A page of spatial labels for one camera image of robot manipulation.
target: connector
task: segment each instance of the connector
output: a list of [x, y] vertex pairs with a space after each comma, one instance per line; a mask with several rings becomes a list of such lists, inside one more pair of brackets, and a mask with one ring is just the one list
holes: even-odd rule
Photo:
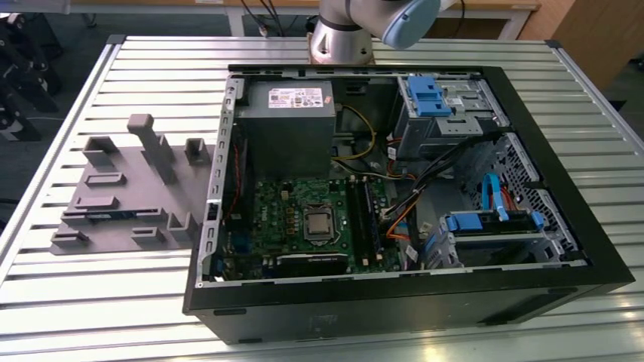
[[270, 36], [270, 28], [267, 28], [266, 25], [260, 25], [259, 26], [259, 29], [260, 29], [260, 35], [264, 38], [268, 38], [268, 36]]

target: power supply label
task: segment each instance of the power supply label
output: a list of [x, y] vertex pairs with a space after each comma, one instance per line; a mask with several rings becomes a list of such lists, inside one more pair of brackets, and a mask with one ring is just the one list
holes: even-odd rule
[[274, 88], [270, 91], [270, 108], [324, 107], [322, 88]]

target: ram slot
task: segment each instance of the ram slot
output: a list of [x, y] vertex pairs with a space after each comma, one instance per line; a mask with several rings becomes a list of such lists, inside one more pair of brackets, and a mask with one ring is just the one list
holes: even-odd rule
[[371, 187], [368, 183], [363, 183], [364, 195], [367, 200], [367, 223], [371, 235], [371, 261], [383, 260], [383, 246], [380, 245], [380, 233], [379, 233], [379, 217], [378, 212], [374, 207], [374, 193], [371, 192]]
[[350, 208], [351, 239], [355, 262], [368, 266], [382, 259], [378, 217], [375, 214], [371, 189], [362, 180], [347, 183], [347, 206]]

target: wooden desk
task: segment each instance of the wooden desk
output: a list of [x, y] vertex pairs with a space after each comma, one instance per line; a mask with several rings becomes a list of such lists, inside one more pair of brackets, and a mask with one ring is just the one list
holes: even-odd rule
[[[247, 0], [255, 14], [268, 15], [259, 0]], [[319, 0], [274, 0], [280, 15], [315, 15]], [[506, 25], [499, 39], [515, 40], [532, 11], [539, 10], [538, 0], [466, 0], [467, 19], [502, 19]], [[226, 14], [232, 36], [244, 36], [240, 0], [72, 0], [72, 13], [115, 14]], [[462, 4], [458, 2], [439, 15], [440, 18], [460, 18]]]

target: motherboard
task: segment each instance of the motherboard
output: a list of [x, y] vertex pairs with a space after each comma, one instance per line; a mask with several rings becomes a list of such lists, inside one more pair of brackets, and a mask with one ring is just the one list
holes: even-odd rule
[[399, 271], [396, 245], [380, 242], [375, 218], [386, 207], [382, 179], [259, 181], [252, 231], [230, 236], [238, 278], [283, 276], [282, 269], [303, 276], [304, 265], [330, 275], [335, 268], [339, 274]]

